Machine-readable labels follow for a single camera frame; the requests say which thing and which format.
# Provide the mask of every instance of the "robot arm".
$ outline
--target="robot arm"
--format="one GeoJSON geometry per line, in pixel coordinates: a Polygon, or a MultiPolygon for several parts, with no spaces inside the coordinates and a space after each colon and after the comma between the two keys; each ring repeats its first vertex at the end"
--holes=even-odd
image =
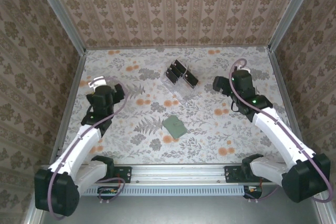
{"type": "Polygon", "coordinates": [[[91,86],[94,88],[94,93],[87,95],[90,108],[81,122],[82,126],[75,139],[48,169],[40,169],[35,174],[35,206],[38,209],[49,210],[48,187],[51,177],[56,171],[51,202],[54,213],[64,216],[70,216],[74,212],[80,196],[92,184],[102,178],[107,179],[113,176],[113,159],[107,157],[96,156],[86,168],[80,169],[92,147],[98,143],[111,125],[112,118],[94,128],[92,126],[111,116],[114,113],[114,104],[124,98],[124,92],[120,85],[116,85],[112,89],[106,85],[102,77],[95,79],[100,80],[91,86]]]}
{"type": "Polygon", "coordinates": [[[266,178],[282,186],[287,196],[294,202],[300,202],[327,189],[327,186],[316,169],[312,166],[304,151],[317,164],[329,180],[330,160],[324,154],[316,154],[304,145],[284,124],[272,103],[264,96],[257,95],[253,87],[251,74],[248,69],[240,66],[232,73],[232,82],[235,90],[247,103],[271,115],[276,123],[263,113],[242,103],[234,94],[229,79],[217,76],[213,82],[213,89],[232,98],[232,107],[235,103],[238,111],[259,127],[275,145],[285,163],[276,163],[260,154],[255,154],[243,160],[242,170],[246,174],[266,178]],[[281,129],[283,126],[292,139],[281,129]]]}

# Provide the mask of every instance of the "beige damask wallpaper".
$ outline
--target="beige damask wallpaper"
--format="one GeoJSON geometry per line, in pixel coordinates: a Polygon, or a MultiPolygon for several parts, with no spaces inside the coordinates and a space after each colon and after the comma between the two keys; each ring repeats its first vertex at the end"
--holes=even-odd
{"type": "Polygon", "coordinates": [[[336,0],[304,0],[276,50],[302,136],[332,159],[336,188],[336,0]]]}
{"type": "Polygon", "coordinates": [[[47,0],[0,0],[0,223],[20,223],[79,56],[47,0]]]}
{"type": "Polygon", "coordinates": [[[290,0],[61,0],[87,48],[266,45],[290,0]]]}

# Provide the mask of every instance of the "purple cable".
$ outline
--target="purple cable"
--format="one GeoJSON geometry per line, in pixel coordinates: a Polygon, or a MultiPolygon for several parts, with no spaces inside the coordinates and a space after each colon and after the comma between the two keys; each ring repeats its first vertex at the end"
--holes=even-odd
{"type": "MultiPolygon", "coordinates": [[[[114,82],[118,82],[117,80],[113,79],[112,77],[106,77],[106,78],[100,78],[97,80],[93,80],[92,82],[90,82],[90,84],[95,83],[96,81],[100,81],[100,80],[110,80],[110,81],[114,81],[114,82]]],[[[63,220],[65,216],[62,217],[58,217],[55,215],[53,209],[52,209],[52,203],[51,203],[51,191],[52,191],[52,186],[54,184],[55,178],[57,173],[59,172],[59,170],[62,168],[62,163],[68,158],[68,156],[70,155],[70,153],[74,150],[74,148],[76,147],[76,145],[79,143],[80,140],[83,139],[83,137],[92,129],[94,129],[96,126],[98,126],[99,124],[105,122],[106,120],[112,118],[113,116],[115,116],[116,114],[118,114],[126,105],[127,99],[128,99],[128,93],[126,91],[125,86],[119,82],[119,84],[121,85],[122,89],[124,90],[125,93],[125,97],[124,97],[124,103],[122,104],[122,106],[115,111],[112,115],[107,116],[106,118],[100,120],[99,122],[95,123],[94,125],[92,125],[91,127],[89,127],[88,129],[86,129],[75,141],[75,143],[70,147],[69,151],[67,152],[67,154],[64,156],[64,158],[62,159],[62,161],[59,163],[58,167],[56,168],[56,170],[54,171],[53,175],[51,176],[50,182],[49,182],[49,186],[48,186],[48,194],[47,194],[47,202],[48,202],[48,208],[49,208],[49,212],[51,214],[51,216],[55,219],[55,220],[63,220]]]]}
{"type": "MultiPolygon", "coordinates": [[[[125,182],[125,180],[123,179],[123,178],[108,178],[108,179],[104,179],[104,180],[99,180],[99,181],[97,181],[97,183],[103,183],[103,182],[109,182],[109,181],[114,181],[114,180],[119,180],[119,181],[121,181],[122,182],[122,187],[121,187],[121,189],[113,196],[113,198],[112,199],[109,199],[109,201],[113,201],[113,200],[115,200],[121,193],[122,193],[122,191],[124,190],[124,187],[125,187],[125,185],[126,185],[126,182],[125,182]]],[[[102,188],[100,191],[99,191],[99,195],[98,195],[98,198],[100,199],[100,200],[103,200],[102,198],[101,198],[101,194],[102,194],[102,192],[103,191],[106,191],[106,190],[108,190],[108,188],[102,188]]]]}
{"type": "Polygon", "coordinates": [[[239,96],[239,94],[237,93],[237,91],[235,90],[235,87],[233,86],[233,82],[232,82],[232,73],[234,72],[234,68],[236,66],[237,63],[243,61],[243,67],[246,66],[247,64],[247,60],[246,59],[238,59],[235,61],[235,63],[233,63],[230,72],[229,72],[229,82],[230,82],[230,86],[231,89],[233,91],[233,93],[235,94],[235,96],[245,105],[249,106],[250,108],[258,111],[259,113],[264,114],[265,116],[269,117],[270,119],[272,119],[274,121],[275,124],[277,124],[282,131],[291,139],[291,141],[294,143],[294,145],[304,154],[304,156],[309,160],[309,162],[312,164],[312,166],[316,169],[316,171],[319,173],[319,175],[321,176],[321,178],[323,179],[323,181],[325,182],[325,184],[327,185],[328,188],[328,192],[329,192],[329,197],[327,199],[316,199],[313,197],[313,200],[315,200],[316,202],[320,202],[320,203],[327,203],[330,202],[332,200],[332,196],[333,196],[333,191],[332,191],[332,187],[330,182],[328,181],[328,179],[326,178],[326,176],[324,175],[324,173],[321,171],[321,169],[317,166],[317,164],[314,162],[314,160],[304,151],[304,149],[301,147],[301,145],[292,137],[292,135],[287,131],[287,129],[280,123],[280,121],[278,121],[277,119],[275,119],[273,116],[271,116],[270,114],[266,113],[265,111],[262,111],[261,109],[249,104],[248,102],[246,102],[243,98],[241,98],[239,96]]]}

